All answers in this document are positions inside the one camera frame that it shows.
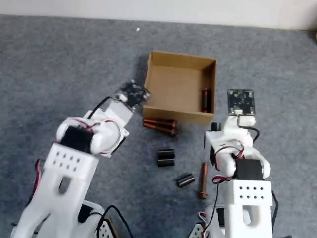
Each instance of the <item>red wire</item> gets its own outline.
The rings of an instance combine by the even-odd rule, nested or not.
[[[219,184],[219,183],[222,183],[223,181],[230,181],[230,180],[231,180],[231,177],[226,177],[223,175],[216,175],[211,179],[213,184]]]
[[[35,171],[36,171],[36,179],[35,179],[35,182],[34,182],[34,186],[33,186],[33,190],[32,190],[31,196],[29,197],[29,200],[28,200],[26,205],[30,204],[30,202],[32,201],[33,196],[34,196],[34,194],[36,192],[36,189],[39,186],[39,182],[40,182],[40,178],[41,178],[40,159],[36,160],[34,168],[35,168]]]
[[[85,122],[83,122],[83,121],[81,121],[81,120],[78,120],[78,119],[76,119],[76,118],[72,118],[72,119],[73,119],[74,121],[78,122],[78,123],[83,124],[85,127],[89,127],[87,123],[85,123]]]

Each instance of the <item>white robotic arm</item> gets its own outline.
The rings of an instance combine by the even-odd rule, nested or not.
[[[95,107],[84,117],[67,118],[58,128],[44,164],[44,172],[24,209],[12,238],[31,238],[35,228],[43,222],[38,238],[92,238],[100,216],[90,216],[80,223],[83,206],[91,212],[104,212],[97,204],[85,201],[85,196],[98,158],[110,157],[129,132],[124,128],[137,106],[150,96],[134,81],[126,83],[115,94],[109,107],[102,111]],[[64,193],[59,188],[64,179],[69,185]]]
[[[220,229],[218,216],[212,216],[215,212],[209,206],[205,210],[209,225],[203,234],[209,232],[212,238],[272,238],[271,183],[264,180],[270,175],[270,163],[253,148],[248,131],[254,130],[251,126],[255,124],[253,91],[228,91],[228,109],[223,130],[213,123],[204,143],[211,163],[228,180],[224,183],[225,229]]]

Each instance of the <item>black wire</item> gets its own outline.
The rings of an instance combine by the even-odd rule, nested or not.
[[[88,217],[90,217],[91,215],[99,215],[99,216],[102,216],[102,214],[100,212],[92,212],[92,213],[89,213]]]
[[[98,225],[97,225],[97,228],[96,228],[97,238],[99,238],[100,227],[101,227],[101,225],[102,225],[103,222],[104,222],[105,215],[107,214],[107,212],[108,212],[111,208],[113,208],[114,210],[116,210],[116,212],[118,213],[119,217],[120,217],[121,220],[123,221],[125,227],[127,228],[130,237],[131,237],[131,238],[134,238],[134,236],[133,236],[133,234],[132,234],[132,232],[131,232],[131,229],[130,229],[128,223],[127,223],[126,220],[124,219],[124,217],[123,217],[123,215],[121,214],[120,210],[119,210],[116,206],[114,206],[114,205],[108,206],[107,209],[105,209],[105,212],[101,215],[100,220],[99,220]]]
[[[224,150],[224,149],[227,149],[227,148],[234,148],[234,149],[238,150],[239,152],[241,152],[241,150],[240,150],[238,147],[231,146],[231,145],[227,145],[227,146],[224,146],[224,147],[218,149],[218,150],[215,152],[214,156],[216,157],[216,155],[217,155],[221,150]]]
[[[108,99],[110,99],[112,97],[108,96],[108,97],[105,97],[104,99],[102,99],[98,104],[97,106],[95,106],[95,108],[91,111],[91,113],[89,114],[89,116],[87,117],[87,119],[90,119],[93,114],[96,112],[96,110],[102,105],[104,104]]]
[[[255,142],[257,140],[257,138],[260,136],[260,131],[258,129],[256,129],[254,127],[251,127],[251,126],[242,126],[242,125],[240,125],[240,115],[238,115],[237,125],[238,125],[239,128],[246,129],[246,130],[253,130],[253,131],[255,131],[257,133],[256,136],[253,139],[253,142]]]
[[[276,221],[276,217],[277,217],[277,212],[278,212],[278,201],[277,198],[275,196],[274,191],[272,190],[272,196],[273,196],[273,200],[275,202],[275,209],[274,209],[274,213],[272,216],[272,231],[274,230],[274,225],[275,225],[275,221]]]
[[[220,182],[217,184],[216,199],[215,199],[215,201],[214,201],[213,210],[212,210],[212,214],[211,214],[211,219],[210,219],[208,225],[205,226],[203,232],[207,230],[207,228],[209,227],[209,225],[211,224],[211,221],[212,221],[212,219],[213,219],[214,212],[215,212],[215,210],[216,210],[217,201],[218,201],[219,185],[220,185],[220,184],[221,184]]]

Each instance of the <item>brown box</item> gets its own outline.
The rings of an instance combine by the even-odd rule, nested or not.
[[[208,124],[214,114],[216,60],[152,51],[145,88],[152,95],[143,107],[145,118]],[[202,112],[202,90],[211,90],[211,113]]]

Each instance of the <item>screw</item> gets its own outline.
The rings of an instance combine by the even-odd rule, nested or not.
[[[199,192],[199,198],[200,199],[206,199],[208,197],[207,194],[207,173],[208,173],[208,164],[203,163],[202,166],[202,185],[201,185],[201,191]]]
[[[155,125],[164,125],[164,126],[169,126],[171,128],[176,128],[177,127],[177,121],[175,120],[168,120],[168,119],[143,119],[144,123],[151,123]]]
[[[168,128],[164,128],[164,127],[153,125],[153,124],[149,124],[149,123],[143,123],[143,126],[145,128],[149,128],[149,129],[153,129],[153,130],[157,130],[157,131],[163,132],[163,133],[168,134],[170,136],[177,136],[177,130],[176,129],[168,129]]]

